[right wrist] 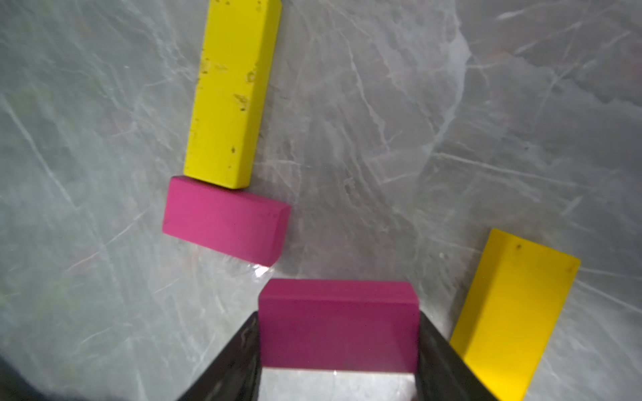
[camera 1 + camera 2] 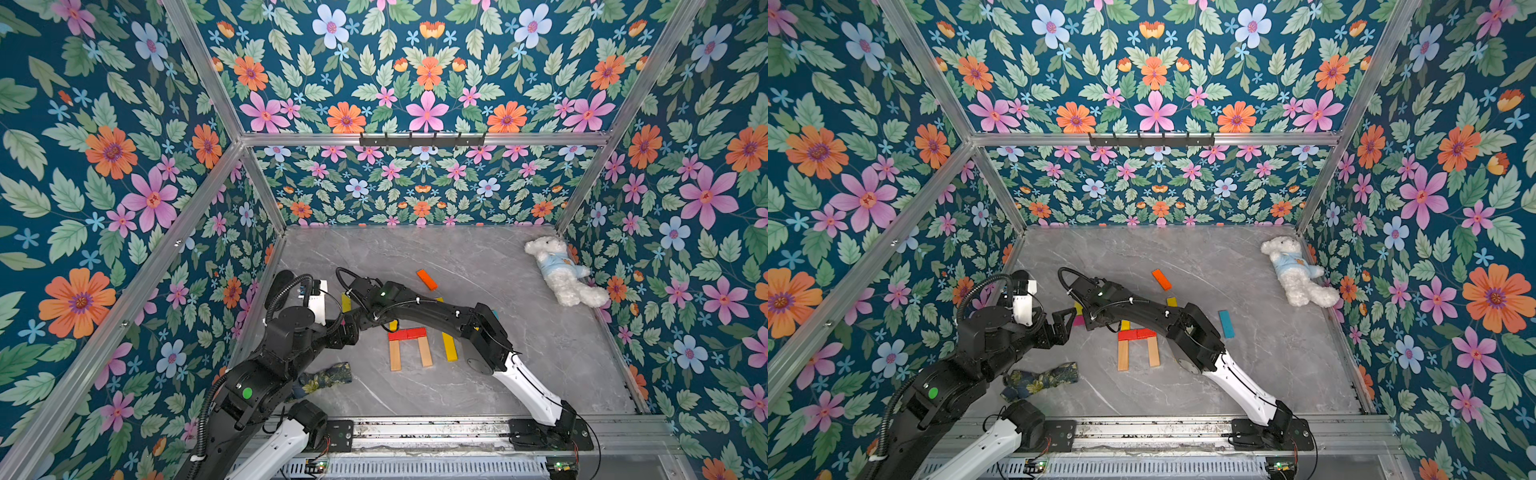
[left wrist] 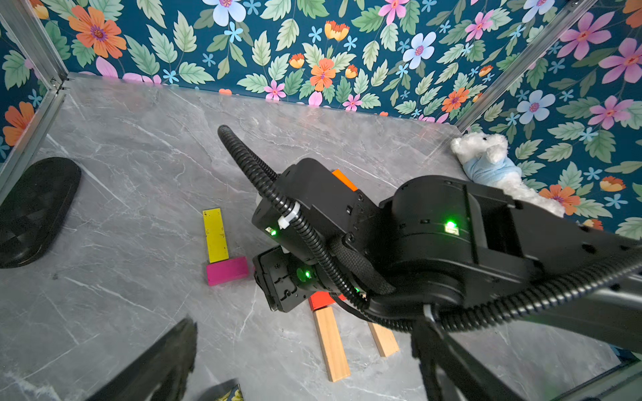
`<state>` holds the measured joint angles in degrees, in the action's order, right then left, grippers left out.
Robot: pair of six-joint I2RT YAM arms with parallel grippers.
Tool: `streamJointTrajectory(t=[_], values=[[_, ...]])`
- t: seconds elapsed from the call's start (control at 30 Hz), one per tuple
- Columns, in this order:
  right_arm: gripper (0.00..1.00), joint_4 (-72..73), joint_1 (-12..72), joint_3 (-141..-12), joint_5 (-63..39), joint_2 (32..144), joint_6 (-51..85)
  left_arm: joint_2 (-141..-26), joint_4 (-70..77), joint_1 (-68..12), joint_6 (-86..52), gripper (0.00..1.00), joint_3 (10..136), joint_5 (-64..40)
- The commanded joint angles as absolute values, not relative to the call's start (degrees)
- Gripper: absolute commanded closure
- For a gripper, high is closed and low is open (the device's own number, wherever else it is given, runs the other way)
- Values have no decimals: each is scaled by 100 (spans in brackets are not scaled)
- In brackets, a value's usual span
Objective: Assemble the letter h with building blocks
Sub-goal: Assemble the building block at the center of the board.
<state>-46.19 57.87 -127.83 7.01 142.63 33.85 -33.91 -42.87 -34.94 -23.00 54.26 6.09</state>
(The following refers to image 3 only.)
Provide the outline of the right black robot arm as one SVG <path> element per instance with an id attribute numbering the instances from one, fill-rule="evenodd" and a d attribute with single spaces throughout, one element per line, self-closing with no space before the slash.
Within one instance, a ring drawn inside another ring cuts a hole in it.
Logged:
<path id="1" fill-rule="evenodd" d="M 635 240 L 439 175 L 374 203 L 313 159 L 244 173 L 262 198 L 252 222 L 277 243 L 255 259 L 273 309 L 328 292 L 400 332 L 425 314 L 446 332 L 528 320 L 641 349 Z"/>

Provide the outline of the yellow block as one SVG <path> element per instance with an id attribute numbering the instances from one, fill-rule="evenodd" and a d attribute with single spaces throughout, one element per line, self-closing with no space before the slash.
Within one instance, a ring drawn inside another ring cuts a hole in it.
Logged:
<path id="1" fill-rule="evenodd" d="M 229 259 L 227 237 L 220 208 L 205 210 L 202 212 L 207 254 L 210 264 L 223 262 Z"/>

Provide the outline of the natural wood block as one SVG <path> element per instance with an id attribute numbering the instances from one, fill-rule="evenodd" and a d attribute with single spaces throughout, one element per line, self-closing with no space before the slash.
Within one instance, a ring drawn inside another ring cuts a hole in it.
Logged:
<path id="1" fill-rule="evenodd" d="M 336 383 L 346 379 L 351 376 L 351 372 L 334 310 L 332 307 L 324 307 L 315 310 L 313 315 L 329 381 Z"/>
<path id="2" fill-rule="evenodd" d="M 400 351 L 396 337 L 390 329 L 372 322 L 368 325 L 381 357 L 387 358 Z"/>

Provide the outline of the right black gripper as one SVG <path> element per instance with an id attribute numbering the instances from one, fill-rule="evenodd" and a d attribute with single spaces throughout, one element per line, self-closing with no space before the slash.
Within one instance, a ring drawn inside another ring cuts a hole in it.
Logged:
<path id="1" fill-rule="evenodd" d="M 262 200 L 252 216 L 255 227 L 277 243 L 253 260 L 255 280 L 272 310 L 289 312 L 315 292 L 340 296 L 347 287 L 391 293 L 374 259 L 377 237 L 385 233 L 380 207 L 313 159 L 291 165 L 273 186 L 292 210 L 281 213 Z"/>

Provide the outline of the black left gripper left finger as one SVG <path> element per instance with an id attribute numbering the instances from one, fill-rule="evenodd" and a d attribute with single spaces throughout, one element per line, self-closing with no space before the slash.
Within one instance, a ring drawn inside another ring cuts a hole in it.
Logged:
<path id="1" fill-rule="evenodd" d="M 197 323 L 185 317 L 91 400 L 181 400 L 197 356 Z"/>

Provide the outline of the red block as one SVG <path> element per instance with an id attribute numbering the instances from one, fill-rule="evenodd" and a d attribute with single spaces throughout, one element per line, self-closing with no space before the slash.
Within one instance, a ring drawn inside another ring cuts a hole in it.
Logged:
<path id="1" fill-rule="evenodd" d="M 328 292 L 315 292 L 309 297 L 309 307 L 312 312 L 336 304 L 336 300 Z"/>

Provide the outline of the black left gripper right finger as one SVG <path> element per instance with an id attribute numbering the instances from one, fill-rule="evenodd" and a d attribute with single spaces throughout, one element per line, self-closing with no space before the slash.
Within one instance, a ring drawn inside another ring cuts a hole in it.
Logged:
<path id="1" fill-rule="evenodd" d="M 411 345 L 429 400 L 521 399 L 434 322 L 416 321 Z"/>

